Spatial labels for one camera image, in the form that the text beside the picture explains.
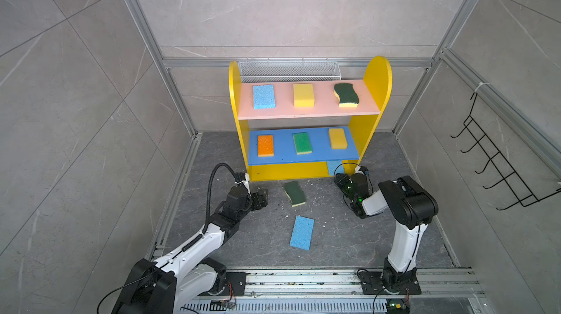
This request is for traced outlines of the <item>yellow sponge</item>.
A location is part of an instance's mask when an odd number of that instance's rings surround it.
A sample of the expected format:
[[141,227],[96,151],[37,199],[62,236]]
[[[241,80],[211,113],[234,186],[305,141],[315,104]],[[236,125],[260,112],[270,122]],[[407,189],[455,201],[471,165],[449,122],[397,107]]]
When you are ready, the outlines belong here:
[[348,142],[346,139],[346,132],[343,128],[329,129],[330,146],[333,150],[346,150]]
[[314,85],[311,83],[296,83],[293,85],[294,106],[296,108],[314,107]]

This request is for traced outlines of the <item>orange sponge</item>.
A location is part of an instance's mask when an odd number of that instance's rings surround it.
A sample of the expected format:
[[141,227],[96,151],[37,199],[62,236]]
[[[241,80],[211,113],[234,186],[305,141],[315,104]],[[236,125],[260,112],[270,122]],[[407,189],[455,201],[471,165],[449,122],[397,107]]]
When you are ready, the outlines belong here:
[[274,152],[274,137],[271,134],[268,135],[259,135],[257,137],[258,141],[258,148],[257,153],[258,157],[273,157],[275,155]]

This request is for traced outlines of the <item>bright green sponge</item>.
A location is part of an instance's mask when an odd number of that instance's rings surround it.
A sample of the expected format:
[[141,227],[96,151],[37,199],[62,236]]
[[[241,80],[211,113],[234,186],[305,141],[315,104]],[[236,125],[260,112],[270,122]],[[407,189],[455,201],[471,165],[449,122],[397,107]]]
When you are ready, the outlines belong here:
[[311,141],[307,132],[294,133],[293,140],[297,155],[313,153]]

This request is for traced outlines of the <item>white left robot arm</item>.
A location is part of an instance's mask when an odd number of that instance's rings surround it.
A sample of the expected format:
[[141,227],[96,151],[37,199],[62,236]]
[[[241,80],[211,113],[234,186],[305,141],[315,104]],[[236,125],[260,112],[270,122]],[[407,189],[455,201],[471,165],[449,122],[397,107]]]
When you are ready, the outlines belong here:
[[210,258],[253,211],[268,206],[268,190],[250,192],[247,183],[233,186],[226,199],[196,235],[155,261],[141,259],[131,269],[113,313],[174,313],[205,292],[220,294],[226,266]]

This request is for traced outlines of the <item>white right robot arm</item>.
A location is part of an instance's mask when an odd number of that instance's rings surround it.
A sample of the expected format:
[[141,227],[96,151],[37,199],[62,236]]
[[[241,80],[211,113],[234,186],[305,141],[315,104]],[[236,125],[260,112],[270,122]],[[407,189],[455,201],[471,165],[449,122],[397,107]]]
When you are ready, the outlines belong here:
[[379,280],[369,275],[364,282],[381,284],[390,294],[419,293],[416,286],[416,257],[422,236],[434,216],[438,203],[418,182],[406,175],[395,181],[384,181],[375,190],[369,175],[336,173],[334,183],[343,193],[343,200],[361,219],[377,216],[389,210],[396,222],[392,249],[384,260]]

